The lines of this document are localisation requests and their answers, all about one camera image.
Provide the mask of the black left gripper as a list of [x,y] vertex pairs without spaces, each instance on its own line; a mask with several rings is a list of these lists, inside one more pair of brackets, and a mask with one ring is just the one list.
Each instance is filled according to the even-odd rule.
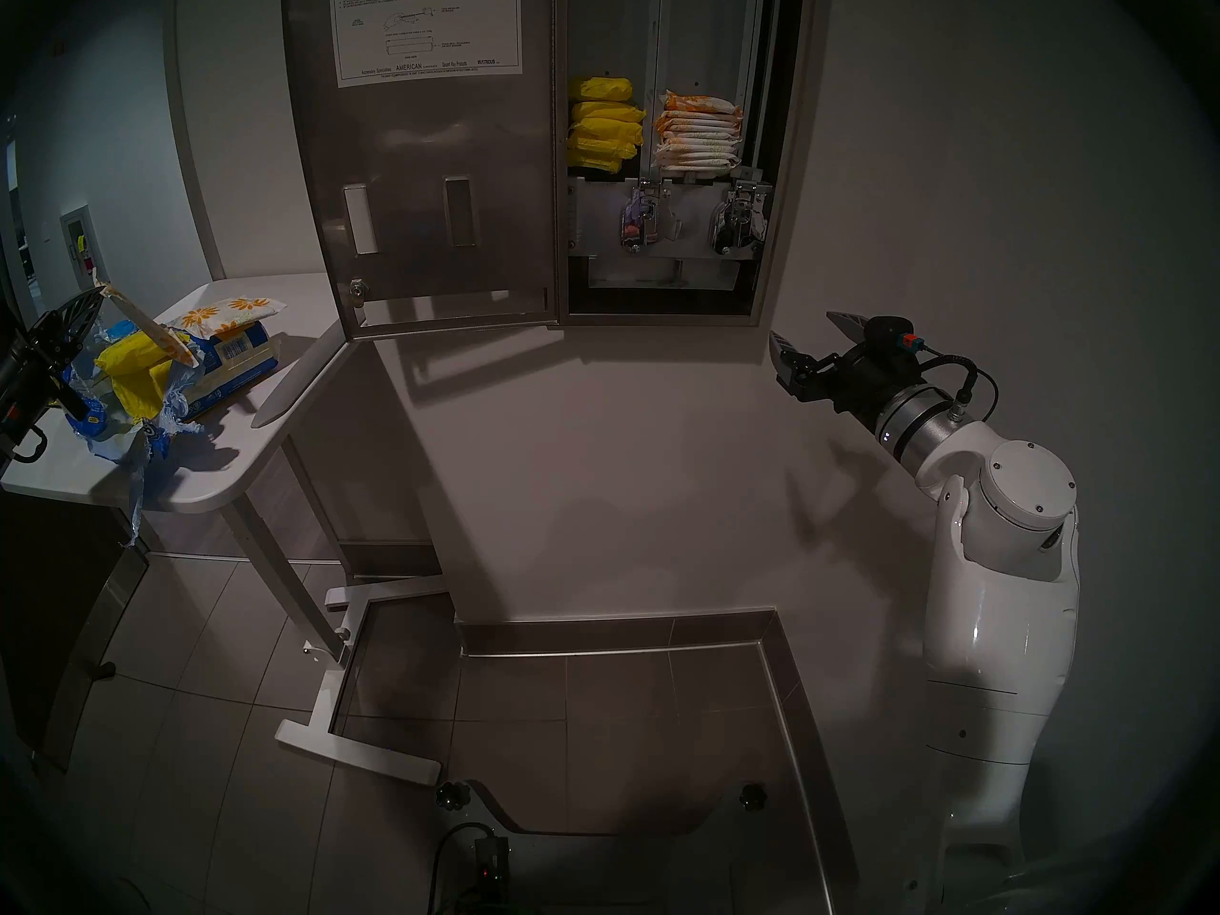
[[40,333],[15,331],[1,357],[1,445],[18,447],[39,418],[57,403],[77,418],[89,406],[63,373],[83,349],[105,303],[105,287],[95,285],[48,311]]

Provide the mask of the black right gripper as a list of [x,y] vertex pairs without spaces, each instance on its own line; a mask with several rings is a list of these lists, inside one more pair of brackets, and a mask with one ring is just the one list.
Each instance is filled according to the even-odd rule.
[[[865,316],[826,317],[848,340],[865,340]],[[799,401],[828,400],[837,414],[852,414],[856,420],[877,420],[900,390],[917,384],[917,356],[908,350],[875,351],[858,345],[817,360],[813,371],[811,356],[771,331],[769,354],[776,381],[786,393]]]

